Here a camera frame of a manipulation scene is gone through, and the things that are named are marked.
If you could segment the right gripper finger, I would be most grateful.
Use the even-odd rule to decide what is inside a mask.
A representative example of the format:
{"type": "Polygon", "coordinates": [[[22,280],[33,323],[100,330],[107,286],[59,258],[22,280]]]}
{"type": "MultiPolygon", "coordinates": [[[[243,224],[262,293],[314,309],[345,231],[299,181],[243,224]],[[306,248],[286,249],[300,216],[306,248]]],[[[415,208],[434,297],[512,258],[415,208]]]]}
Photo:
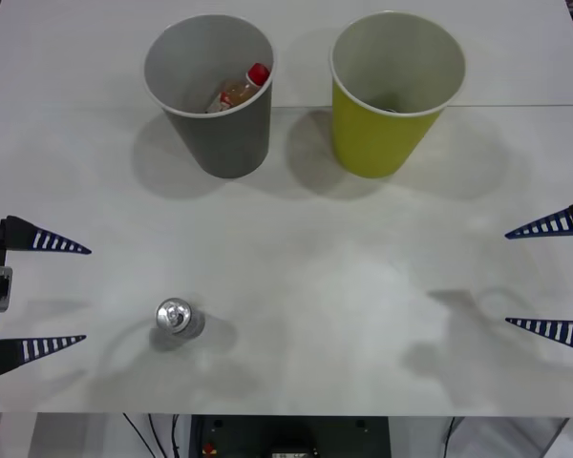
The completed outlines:
{"type": "Polygon", "coordinates": [[[504,236],[507,239],[573,236],[573,204],[559,212],[524,224],[504,236]]]}
{"type": "Polygon", "coordinates": [[[533,320],[514,317],[507,317],[504,320],[513,326],[544,337],[552,342],[573,348],[573,321],[571,320],[533,320]]]}

